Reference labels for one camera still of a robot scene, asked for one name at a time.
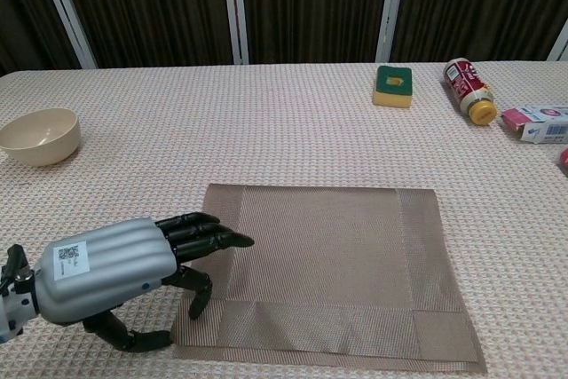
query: robotic hand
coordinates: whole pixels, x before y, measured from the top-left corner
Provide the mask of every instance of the robotic hand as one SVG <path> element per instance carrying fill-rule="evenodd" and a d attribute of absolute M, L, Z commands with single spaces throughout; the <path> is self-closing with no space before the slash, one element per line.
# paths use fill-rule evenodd
<path fill-rule="evenodd" d="M 212 283 L 185 262 L 216 250 L 246 248 L 254 241 L 201 212 L 154 222 L 132 219 L 50 243 L 31 269 L 24 249 L 13 245 L 0 280 L 0 343 L 23 333 L 41 316 L 85 330 L 120 351 L 145 352 L 171 344 L 167 330 L 129 331 L 111 310 L 161 285 L 195 292 L 189 317 L 197 319 Z"/>

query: white label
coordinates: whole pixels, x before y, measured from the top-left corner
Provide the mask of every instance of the white label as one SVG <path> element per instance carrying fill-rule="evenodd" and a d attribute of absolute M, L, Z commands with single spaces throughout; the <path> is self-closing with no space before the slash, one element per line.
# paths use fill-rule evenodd
<path fill-rule="evenodd" d="M 456 66 L 451 66 L 446 71 L 447 76 L 450 78 L 450 82 L 453 82 L 459 73 L 458 67 Z"/>
<path fill-rule="evenodd" d="M 90 270 L 86 241 L 53 248 L 54 280 L 66 279 Z"/>

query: textured tablecloth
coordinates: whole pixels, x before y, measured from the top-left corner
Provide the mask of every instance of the textured tablecloth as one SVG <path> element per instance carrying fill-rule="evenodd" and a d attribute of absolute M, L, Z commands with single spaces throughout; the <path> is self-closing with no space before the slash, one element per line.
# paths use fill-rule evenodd
<path fill-rule="evenodd" d="M 489 377 L 568 375 L 568 178 L 561 146 L 470 124 L 443 64 L 409 64 L 409 110 L 374 107 L 375 64 L 22 72 L 0 79 L 0 123 L 69 107 L 83 142 L 59 165 L 0 154 L 0 262 L 35 262 L 48 241 L 131 217 L 201 208 L 209 183 L 436 191 L 446 246 Z M 477 63 L 499 109 L 568 101 L 568 63 Z M 180 292 L 116 310 L 169 328 Z M 0 377 L 398 377 L 385 371 L 230 364 L 113 351 L 81 325 L 37 319 L 0 345 Z"/>

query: box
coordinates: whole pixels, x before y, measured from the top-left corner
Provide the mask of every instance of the box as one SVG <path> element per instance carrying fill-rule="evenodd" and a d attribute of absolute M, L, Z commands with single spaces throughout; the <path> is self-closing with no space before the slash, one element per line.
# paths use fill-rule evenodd
<path fill-rule="evenodd" d="M 568 143 L 568 106 L 524 106 L 511 108 L 501 116 L 507 126 L 521 134 L 521 141 Z"/>

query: red and white can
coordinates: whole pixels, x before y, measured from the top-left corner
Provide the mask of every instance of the red and white can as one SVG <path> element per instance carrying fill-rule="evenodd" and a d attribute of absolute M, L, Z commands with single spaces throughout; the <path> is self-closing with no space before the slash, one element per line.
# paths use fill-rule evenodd
<path fill-rule="evenodd" d="M 462 113 L 475 124 L 488 124 L 497 116 L 493 94 L 479 78 L 473 64 L 465 58 L 449 61 L 444 67 L 444 80 L 452 88 Z"/>

